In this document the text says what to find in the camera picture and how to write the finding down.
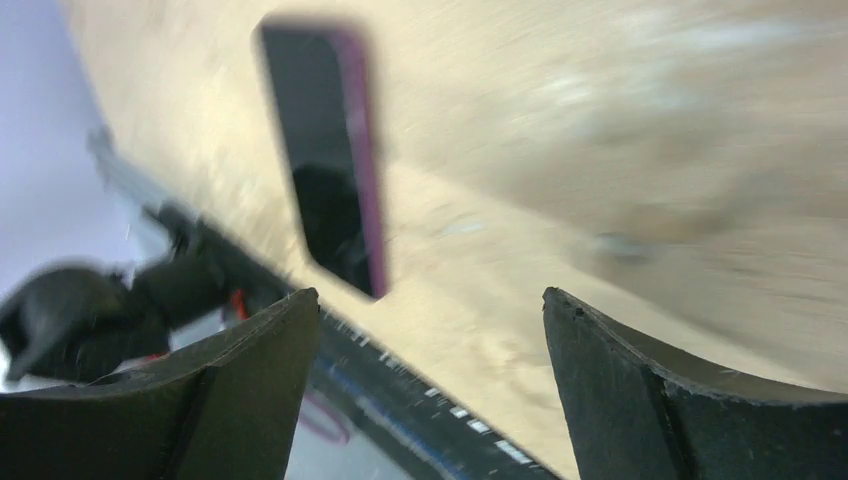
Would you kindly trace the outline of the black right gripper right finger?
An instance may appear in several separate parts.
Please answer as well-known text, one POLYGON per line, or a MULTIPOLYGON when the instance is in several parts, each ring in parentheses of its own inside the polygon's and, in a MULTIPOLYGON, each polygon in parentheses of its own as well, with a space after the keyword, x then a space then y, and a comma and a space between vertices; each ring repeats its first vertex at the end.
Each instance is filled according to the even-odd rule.
POLYGON ((701 359, 555 287, 543 300, 581 478, 846 478, 845 395, 701 359))

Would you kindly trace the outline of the black phone magenta edge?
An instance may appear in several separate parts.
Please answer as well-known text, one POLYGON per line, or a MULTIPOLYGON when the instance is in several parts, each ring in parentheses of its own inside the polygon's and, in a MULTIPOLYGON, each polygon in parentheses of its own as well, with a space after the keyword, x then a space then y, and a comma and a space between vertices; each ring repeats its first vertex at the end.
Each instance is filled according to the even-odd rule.
POLYGON ((265 17, 257 39, 308 255, 380 299, 388 269, 368 43, 347 22, 283 16, 265 17))

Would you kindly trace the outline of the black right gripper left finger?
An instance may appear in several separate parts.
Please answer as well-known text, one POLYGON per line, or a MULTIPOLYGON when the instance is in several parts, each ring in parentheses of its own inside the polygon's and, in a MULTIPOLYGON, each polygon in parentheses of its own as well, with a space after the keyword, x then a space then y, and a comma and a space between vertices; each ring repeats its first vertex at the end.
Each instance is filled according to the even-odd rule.
POLYGON ((296 291, 234 328, 91 386, 1 398, 5 479, 280 479, 318 350, 296 291))

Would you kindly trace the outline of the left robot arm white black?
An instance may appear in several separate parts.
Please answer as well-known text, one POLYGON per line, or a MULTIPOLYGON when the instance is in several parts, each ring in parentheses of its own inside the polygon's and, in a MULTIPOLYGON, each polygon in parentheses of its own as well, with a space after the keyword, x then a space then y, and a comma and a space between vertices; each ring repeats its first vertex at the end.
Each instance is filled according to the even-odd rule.
POLYGON ((291 288, 204 220, 173 204, 143 216, 168 252, 127 277, 83 263, 25 281, 1 303, 7 382, 27 376, 93 382, 127 360, 169 352, 172 333, 231 309, 242 319, 291 288))

